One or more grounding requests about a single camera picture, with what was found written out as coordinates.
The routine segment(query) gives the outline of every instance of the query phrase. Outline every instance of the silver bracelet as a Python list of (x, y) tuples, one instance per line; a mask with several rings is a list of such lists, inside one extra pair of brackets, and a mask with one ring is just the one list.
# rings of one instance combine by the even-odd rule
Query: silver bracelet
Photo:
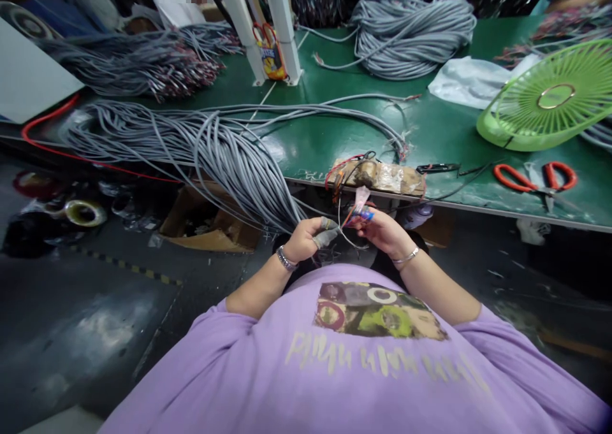
[(405, 257), (403, 259), (396, 259), (396, 260), (391, 259), (391, 262), (393, 262), (393, 264), (395, 264), (395, 265), (398, 265), (398, 264), (404, 263), (404, 262), (408, 262), (409, 260), (414, 259), (418, 253), (419, 253), (419, 247), (417, 246), (416, 248), (414, 248), (414, 251), (412, 251), (408, 255), (408, 257)]
[(279, 259), (280, 259), (280, 263), (282, 263), (283, 267), (285, 267), (287, 270), (289, 271), (295, 271), (298, 269), (297, 264), (294, 265), (291, 262), (289, 262), (287, 260), (287, 258), (285, 257), (285, 253), (283, 252), (283, 248), (285, 247), (285, 245), (280, 246), (277, 250), (276, 250), (276, 254), (278, 255)]

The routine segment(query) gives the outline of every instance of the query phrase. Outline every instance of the watch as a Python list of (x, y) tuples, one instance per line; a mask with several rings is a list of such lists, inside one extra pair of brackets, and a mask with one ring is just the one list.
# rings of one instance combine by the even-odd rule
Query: watch
[(285, 253), (282, 250), (284, 247), (285, 247), (285, 245), (282, 245), (282, 246), (280, 246), (276, 250), (276, 254), (278, 255), (278, 257), (280, 259), (280, 263), (282, 263), (283, 267), (285, 267), (288, 271), (295, 271), (295, 270), (297, 270), (298, 269), (298, 265), (297, 264), (292, 264), (285, 257)]

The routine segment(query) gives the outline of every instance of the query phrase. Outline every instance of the fan grille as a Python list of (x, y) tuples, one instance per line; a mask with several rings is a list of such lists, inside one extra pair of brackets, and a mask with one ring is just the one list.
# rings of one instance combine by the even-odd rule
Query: fan grille
[(497, 97), (495, 118), (510, 135), (546, 136), (589, 126), (612, 108), (612, 40), (561, 50)]

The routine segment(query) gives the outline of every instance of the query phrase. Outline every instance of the red wire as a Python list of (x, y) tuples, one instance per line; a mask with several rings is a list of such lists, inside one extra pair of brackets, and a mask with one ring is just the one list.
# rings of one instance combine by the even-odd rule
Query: red wire
[(333, 167), (333, 168), (330, 170), (330, 172), (329, 172), (329, 173), (327, 173), (327, 176), (325, 176), (325, 190), (329, 190), (329, 188), (328, 188), (328, 184), (327, 184), (327, 183), (328, 183), (328, 181), (330, 180), (330, 176), (332, 175), (332, 173), (333, 173), (335, 170), (337, 170), (338, 168), (340, 168), (342, 165), (347, 164), (349, 161), (351, 161), (351, 160), (355, 160), (356, 158), (359, 158), (359, 157), (363, 157), (364, 155), (365, 155), (365, 154), (361, 154), (361, 155), (352, 156), (351, 158), (349, 158), (349, 159), (347, 159), (347, 160), (345, 160), (345, 161), (343, 161), (343, 162), (341, 162), (341, 163), (338, 163), (336, 166), (334, 166), (334, 167)]
[(177, 180), (174, 180), (174, 179), (165, 179), (165, 178), (159, 178), (159, 177), (155, 177), (155, 176), (147, 176), (147, 175), (144, 175), (144, 174), (141, 174), (141, 173), (136, 173), (134, 171), (124, 170), (123, 168), (119, 168), (118, 166), (113, 166), (113, 165), (109, 165), (109, 164), (98, 162), (98, 161), (88, 160), (88, 159), (83, 158), (83, 157), (67, 154), (65, 152), (61, 152), (59, 150), (55, 150), (55, 149), (52, 149), (52, 148), (47, 147), (45, 145), (39, 144), (39, 143), (37, 143), (36, 141), (32, 140), (29, 137), (28, 133), (30, 132), (30, 130), (33, 127), (37, 126), (38, 124), (41, 124), (42, 122), (44, 122), (44, 121), (46, 121), (48, 119), (52, 119), (54, 117), (62, 115), (64, 112), (67, 112), (69, 109), (71, 109), (75, 105), (77, 99), (78, 99), (78, 94), (75, 94), (70, 101), (68, 101), (66, 104), (61, 106), (59, 109), (56, 109), (53, 112), (48, 113), (47, 115), (43, 115), (42, 117), (39, 117), (38, 119), (32, 120), (30, 123), (28, 123), (26, 126), (24, 126), (23, 130), (21, 130), (21, 137), (24, 139), (25, 142), (27, 142), (30, 145), (33, 145), (34, 147), (38, 147), (39, 149), (46, 150), (47, 152), (52, 152), (54, 154), (61, 155), (63, 157), (68, 157), (68, 158), (72, 158), (72, 159), (76, 159), (76, 160), (82, 160), (82, 161), (98, 164), (98, 165), (104, 166), (106, 168), (109, 168), (111, 170), (121, 171), (122, 173), (129, 173), (129, 174), (132, 174), (134, 176), (139, 176), (139, 177), (143, 177), (143, 178), (147, 178), (147, 179), (160, 180), (160, 181), (163, 181), (163, 182), (174, 182), (176, 184), (180, 184), (180, 181), (177, 181)]

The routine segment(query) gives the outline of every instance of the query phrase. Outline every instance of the yellow tape roll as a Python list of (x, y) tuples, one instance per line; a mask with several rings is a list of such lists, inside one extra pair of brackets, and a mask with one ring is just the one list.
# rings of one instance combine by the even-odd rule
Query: yellow tape roll
[(70, 222), (81, 227), (97, 227), (106, 221), (106, 211), (95, 201), (71, 200), (64, 206)]

